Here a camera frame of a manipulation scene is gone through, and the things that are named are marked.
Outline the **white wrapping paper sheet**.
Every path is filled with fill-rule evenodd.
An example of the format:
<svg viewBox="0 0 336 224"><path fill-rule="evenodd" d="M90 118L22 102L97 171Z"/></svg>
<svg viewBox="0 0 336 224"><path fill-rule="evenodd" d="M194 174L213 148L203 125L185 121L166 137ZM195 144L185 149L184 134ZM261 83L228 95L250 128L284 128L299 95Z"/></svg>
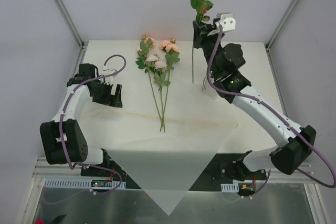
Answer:
<svg viewBox="0 0 336 224"><path fill-rule="evenodd" d="M237 126L235 119L131 122L107 128L112 159L167 214L179 204Z"/></svg>

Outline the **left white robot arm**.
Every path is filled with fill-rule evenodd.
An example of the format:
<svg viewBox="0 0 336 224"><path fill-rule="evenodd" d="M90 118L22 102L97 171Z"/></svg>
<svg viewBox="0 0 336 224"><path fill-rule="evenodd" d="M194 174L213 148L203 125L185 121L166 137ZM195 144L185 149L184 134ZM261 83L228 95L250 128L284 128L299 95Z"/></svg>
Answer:
<svg viewBox="0 0 336 224"><path fill-rule="evenodd" d="M122 108L122 85L117 84L112 94L115 69L103 67L101 80L98 79L98 68L89 63L79 66L79 73L67 82L67 93L60 110L50 122L40 126L40 135L46 160L50 165L86 163L99 176L110 173L111 164L105 160L105 150L90 147L80 129L78 120L83 107L88 101Z"/></svg>

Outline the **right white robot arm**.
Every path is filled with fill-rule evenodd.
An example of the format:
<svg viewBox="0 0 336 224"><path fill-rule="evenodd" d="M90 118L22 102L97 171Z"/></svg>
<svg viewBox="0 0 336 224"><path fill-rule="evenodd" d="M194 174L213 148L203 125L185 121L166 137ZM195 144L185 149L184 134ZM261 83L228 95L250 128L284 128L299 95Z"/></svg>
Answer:
<svg viewBox="0 0 336 224"><path fill-rule="evenodd" d="M276 168L291 175L312 153L316 131L302 127L268 105L239 68L245 64L240 44L220 45L215 26L193 21L193 47L202 49L207 62L208 84L228 103L247 113L275 141L276 146L262 151L247 151L225 168L227 176L238 181L255 171Z"/></svg>

